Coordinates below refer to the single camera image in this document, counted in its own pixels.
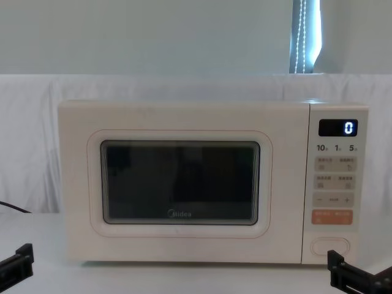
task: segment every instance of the white table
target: white table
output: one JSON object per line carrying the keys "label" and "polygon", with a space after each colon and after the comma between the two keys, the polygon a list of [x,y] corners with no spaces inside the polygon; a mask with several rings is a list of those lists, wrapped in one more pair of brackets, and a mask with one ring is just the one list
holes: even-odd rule
{"label": "white table", "polygon": [[[361,226],[358,265],[373,273],[392,265],[392,217]],[[342,293],[326,267],[183,263],[72,263],[61,214],[0,214],[0,260],[33,243],[33,277],[5,293],[283,294]]]}

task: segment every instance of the number 0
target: number 0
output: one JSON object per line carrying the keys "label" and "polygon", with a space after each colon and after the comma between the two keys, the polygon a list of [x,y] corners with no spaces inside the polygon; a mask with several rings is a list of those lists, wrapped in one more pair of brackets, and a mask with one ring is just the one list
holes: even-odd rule
{"label": "number 0", "polygon": [[346,124],[344,125],[344,132],[347,135],[350,135],[353,132],[353,123],[350,121],[347,121]]}

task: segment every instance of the button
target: button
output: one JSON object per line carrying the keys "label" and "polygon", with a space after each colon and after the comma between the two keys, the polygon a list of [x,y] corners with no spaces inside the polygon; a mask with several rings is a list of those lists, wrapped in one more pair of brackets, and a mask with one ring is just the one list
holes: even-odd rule
{"label": "button", "polygon": [[317,172],[355,172],[356,156],[318,156],[314,161]]}
{"label": "button", "polygon": [[355,175],[315,175],[314,189],[354,190]]}
{"label": "button", "polygon": [[353,207],[353,192],[314,192],[314,207]]}
{"label": "button", "polygon": [[314,225],[351,225],[352,223],[352,210],[314,209],[312,211]]}
{"label": "button", "polygon": [[327,255],[329,250],[335,250],[345,255],[350,250],[350,243],[344,238],[317,238],[311,243],[311,252],[314,255]]}

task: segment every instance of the microwave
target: microwave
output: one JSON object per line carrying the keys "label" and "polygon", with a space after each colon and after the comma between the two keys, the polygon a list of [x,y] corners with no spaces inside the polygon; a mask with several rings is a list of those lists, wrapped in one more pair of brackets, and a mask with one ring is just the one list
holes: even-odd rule
{"label": "microwave", "polygon": [[73,260],[355,262],[368,107],[66,101]]}

